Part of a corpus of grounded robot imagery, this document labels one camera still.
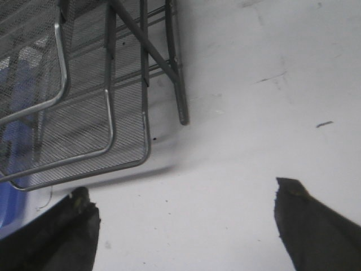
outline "blue object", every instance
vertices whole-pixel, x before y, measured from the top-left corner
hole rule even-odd
[[[0,84],[6,83],[8,68],[0,70]],[[12,93],[10,109],[19,111],[29,107],[34,99],[35,80],[26,60],[20,60],[16,71],[16,80]],[[21,121],[13,121],[6,125],[1,142],[8,145],[10,155],[7,159],[7,172],[17,172],[28,160],[32,150],[32,128]],[[21,178],[27,182],[28,177]],[[0,183],[0,229],[11,224],[18,224],[24,214],[26,193],[14,189],[8,182]]]

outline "white floor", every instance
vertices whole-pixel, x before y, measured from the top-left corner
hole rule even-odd
[[[293,270],[276,176],[361,224],[361,2],[321,1],[178,1],[190,125],[153,79],[149,161],[54,187],[92,183],[95,271]]]

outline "white wall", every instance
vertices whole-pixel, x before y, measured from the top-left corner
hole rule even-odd
[[[149,161],[71,184],[100,208],[94,270],[293,270],[276,176],[361,224],[361,2],[178,2],[191,123],[153,79]]]

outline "metal frame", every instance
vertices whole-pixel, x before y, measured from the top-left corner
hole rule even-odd
[[[171,0],[165,0],[165,6],[161,7],[157,10],[154,10],[148,14],[147,10],[147,0],[139,0],[140,1],[140,18],[133,19],[130,14],[126,11],[120,0],[108,0],[108,12],[107,16],[109,16],[109,20],[107,20],[107,32],[105,35],[105,47],[107,48],[107,65],[106,65],[106,75],[107,80],[105,81],[105,85],[107,86],[104,91],[105,94],[108,95],[109,103],[108,106],[108,113],[111,117],[110,120],[112,121],[112,127],[115,128],[115,122],[114,122],[114,112],[113,112],[113,97],[112,97],[112,91],[111,85],[114,84],[116,81],[120,82],[125,79],[132,78],[133,76],[139,76],[141,75],[141,82],[142,82],[142,114],[143,114],[143,123],[144,123],[144,136],[145,136],[145,153],[142,159],[138,161],[132,161],[129,163],[116,165],[100,170],[96,170],[93,172],[86,172],[82,174],[78,174],[76,176],[70,176],[66,178],[62,178],[59,180],[51,181],[51,182],[45,182],[37,185],[32,185],[29,187],[22,187],[16,181],[11,181],[12,185],[21,190],[21,191],[31,191],[35,189],[39,189],[46,186],[56,185],[60,183],[65,183],[73,180],[79,180],[86,177],[95,176],[102,173],[108,173],[112,171],[117,171],[120,169],[126,169],[126,168],[132,168],[136,167],[138,165],[143,164],[147,158],[150,155],[151,151],[151,139],[150,139],[150,132],[149,132],[149,122],[148,122],[148,99],[147,99],[147,89],[149,87],[149,78],[153,76],[157,76],[159,74],[167,74],[168,77],[171,79],[172,83],[174,84],[174,90],[175,90],[175,96],[177,99],[177,106],[178,106],[178,112],[179,112],[179,120],[182,125],[187,125],[189,123],[189,115],[188,115],[188,107],[187,107],[187,101],[186,101],[186,94],[184,90],[184,83],[182,81],[180,72],[178,70],[178,63],[177,63],[177,57],[175,54],[175,42],[174,42],[174,34],[173,34],[173,22],[172,22],[172,3]],[[148,17],[153,16],[156,14],[159,14],[160,12],[165,12],[165,24],[166,24],[166,38],[168,43],[168,50],[169,50],[169,60],[165,60],[160,53],[157,51],[157,49],[154,47],[154,45],[150,42],[148,39]],[[138,39],[138,41],[141,44],[141,70],[140,72],[133,72],[130,75],[122,76],[122,78],[119,78],[118,80],[114,80],[113,82],[110,80],[111,78],[111,67],[113,64],[113,58],[115,54],[115,32],[119,29],[116,28],[116,21],[114,20],[115,16],[118,15],[120,19],[124,22],[124,26],[118,27],[122,28],[122,30],[128,28],[130,32]],[[148,56],[151,56],[154,58],[156,65],[149,66],[149,60]],[[161,68],[161,72],[156,72],[153,74],[149,74],[150,71],[155,71],[156,69]],[[112,136],[112,142],[109,145],[109,149],[112,147],[112,144],[114,143],[115,138],[115,132],[116,130],[113,130]],[[74,161],[84,160],[87,158],[90,158],[89,156],[77,156],[75,158],[78,158],[77,160],[74,160],[74,158],[66,159],[66,163],[61,164],[55,164],[51,163],[47,165],[46,169],[51,169],[54,167],[58,167],[64,164],[73,163]],[[44,170],[44,168],[38,169],[31,169],[29,171],[26,171],[26,173],[20,173],[20,174],[13,174],[11,176],[7,176],[6,180],[14,179],[14,177],[20,177],[29,175],[35,172],[39,172],[41,170]]]
[[[63,19],[66,17],[66,14],[63,14],[63,11],[64,11],[64,5],[62,5],[61,7],[60,7],[60,5],[57,5],[56,14],[55,14],[55,22],[54,22],[56,48],[58,51],[60,74],[61,74],[60,91],[58,92],[58,94],[55,97],[51,98],[50,100],[47,100],[40,104],[30,106],[21,111],[17,111],[15,113],[12,113],[8,116],[1,118],[0,125],[10,123],[17,119],[20,119],[21,117],[36,113],[36,112],[44,110],[44,109],[47,109],[47,108],[59,103],[69,92],[70,76],[69,76],[69,67],[68,67],[68,61],[67,61],[67,59],[68,59],[67,53],[66,53],[66,50],[64,49],[65,48],[65,39],[64,39],[64,32],[63,32]]]

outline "gray metal mesh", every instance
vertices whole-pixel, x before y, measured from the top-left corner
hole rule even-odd
[[[40,104],[60,91],[54,24],[57,0],[0,3],[0,118]],[[74,0],[64,24],[71,45]]]
[[[105,5],[102,2],[77,0],[69,55],[71,89],[65,101],[37,114],[39,122],[32,136],[39,139],[39,144],[33,144],[33,148],[25,152],[25,168],[92,152],[107,144],[109,127],[102,91],[105,75]],[[124,1],[124,5],[133,18],[139,17],[138,0]],[[140,43],[119,18],[117,29],[114,145],[104,155],[32,174],[30,178],[17,180],[19,184],[33,186],[84,177],[136,165],[147,157],[149,141],[140,80]]]

